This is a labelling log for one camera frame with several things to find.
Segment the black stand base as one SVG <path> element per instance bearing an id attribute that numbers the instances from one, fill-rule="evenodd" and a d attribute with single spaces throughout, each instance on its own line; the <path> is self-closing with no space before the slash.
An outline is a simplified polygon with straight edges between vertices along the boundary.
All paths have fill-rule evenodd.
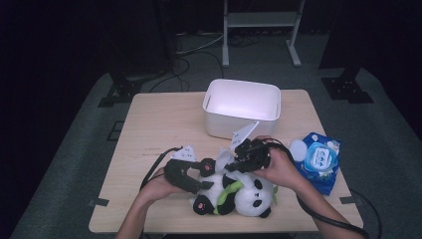
<path id="1" fill-rule="evenodd" d="M 372 104 L 373 99 L 356 81 L 359 68 L 349 67 L 338 77 L 325 77 L 321 81 L 332 100 L 346 100 L 350 104 Z"/>
<path id="2" fill-rule="evenodd" d="M 99 108 L 111 108 L 115 104 L 130 103 L 143 85 L 141 79 L 131 80 L 122 72 L 110 72 L 112 84 L 105 97 L 99 102 Z"/>

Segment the white plastic bin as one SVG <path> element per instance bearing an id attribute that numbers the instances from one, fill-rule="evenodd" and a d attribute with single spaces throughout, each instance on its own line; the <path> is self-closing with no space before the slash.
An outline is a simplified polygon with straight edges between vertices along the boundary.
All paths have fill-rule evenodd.
<path id="1" fill-rule="evenodd" d="M 203 100 L 206 131 L 232 138 L 234 131 L 259 122 L 250 137 L 273 134 L 281 115 L 282 93 L 273 85 L 240 80 L 216 79 Z"/>

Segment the panda plush toy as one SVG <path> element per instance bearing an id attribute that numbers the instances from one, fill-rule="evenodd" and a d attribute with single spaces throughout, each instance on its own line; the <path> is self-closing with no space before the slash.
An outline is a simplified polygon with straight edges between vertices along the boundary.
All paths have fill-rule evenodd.
<path id="1" fill-rule="evenodd" d="M 198 179 L 214 183 L 209 190 L 200 190 L 190 199 L 193 211 L 199 215 L 227 215 L 237 211 L 244 216 L 266 218 L 276 201 L 278 187 L 251 173 L 215 171 Z"/>

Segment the person's right hand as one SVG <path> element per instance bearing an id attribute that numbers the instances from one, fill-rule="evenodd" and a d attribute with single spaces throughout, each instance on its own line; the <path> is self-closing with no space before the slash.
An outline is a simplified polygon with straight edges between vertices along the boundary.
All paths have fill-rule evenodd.
<path id="1" fill-rule="evenodd" d="M 272 183 L 296 191 L 301 183 L 301 175 L 291 163 L 288 155 L 276 147 L 269 148 L 270 164 L 267 168 L 254 171 Z"/>

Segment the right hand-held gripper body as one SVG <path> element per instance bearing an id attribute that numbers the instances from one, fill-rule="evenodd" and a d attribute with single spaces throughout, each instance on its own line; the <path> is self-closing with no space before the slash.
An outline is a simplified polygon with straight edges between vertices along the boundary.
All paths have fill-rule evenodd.
<path id="1" fill-rule="evenodd" d="M 229 148 L 234 151 L 235 158 L 247 158 L 244 166 L 247 172 L 252 172 L 262 167 L 267 168 L 270 164 L 269 148 L 260 139 L 249 139 L 249 135 L 259 125 L 259 121 L 254 122 L 233 132 Z"/>

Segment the white metal stand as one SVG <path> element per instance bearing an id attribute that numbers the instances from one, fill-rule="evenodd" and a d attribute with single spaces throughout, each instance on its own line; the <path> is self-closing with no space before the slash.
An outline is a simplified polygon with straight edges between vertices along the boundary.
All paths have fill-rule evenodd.
<path id="1" fill-rule="evenodd" d="M 299 33 L 305 4 L 306 0 L 300 0 L 298 10 L 292 12 L 231 13 L 228 11 L 228 0 L 224 0 L 222 66 L 230 66 L 228 45 L 228 34 L 230 29 L 291 27 L 291 38 L 286 41 L 286 44 L 293 65 L 295 67 L 300 67 L 302 62 L 297 53 L 295 43 Z"/>

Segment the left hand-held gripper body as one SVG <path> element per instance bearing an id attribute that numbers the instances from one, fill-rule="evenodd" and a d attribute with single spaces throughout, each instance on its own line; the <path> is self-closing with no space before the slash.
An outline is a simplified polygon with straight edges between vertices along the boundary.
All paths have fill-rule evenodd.
<path id="1" fill-rule="evenodd" d="M 198 182 L 196 179 L 188 175 L 188 170 L 191 168 L 187 165 L 188 161 L 197 161 L 197 157 L 194 153 L 193 147 L 190 145 L 177 149 L 170 156 L 170 159 L 164 166 L 164 174 L 166 180 L 172 185 L 179 187 L 180 189 L 185 190 L 187 192 L 189 192 L 189 185 Z"/>

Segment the person's left hand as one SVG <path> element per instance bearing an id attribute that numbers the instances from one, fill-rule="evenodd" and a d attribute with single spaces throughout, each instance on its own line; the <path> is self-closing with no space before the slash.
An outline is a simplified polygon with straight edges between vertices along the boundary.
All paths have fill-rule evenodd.
<path id="1" fill-rule="evenodd" d="M 151 205 L 173 193 L 182 193 L 183 190 L 169 183 L 164 174 L 164 169 L 159 168 L 139 191 L 137 199 L 143 205 Z"/>

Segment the blue wet wipes pack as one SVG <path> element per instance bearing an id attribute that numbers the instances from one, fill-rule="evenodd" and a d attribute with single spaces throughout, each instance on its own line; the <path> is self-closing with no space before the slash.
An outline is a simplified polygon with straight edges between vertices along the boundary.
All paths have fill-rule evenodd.
<path id="1" fill-rule="evenodd" d="M 339 168 L 341 141 L 311 132 L 289 145 L 299 173 L 322 195 L 330 195 Z"/>

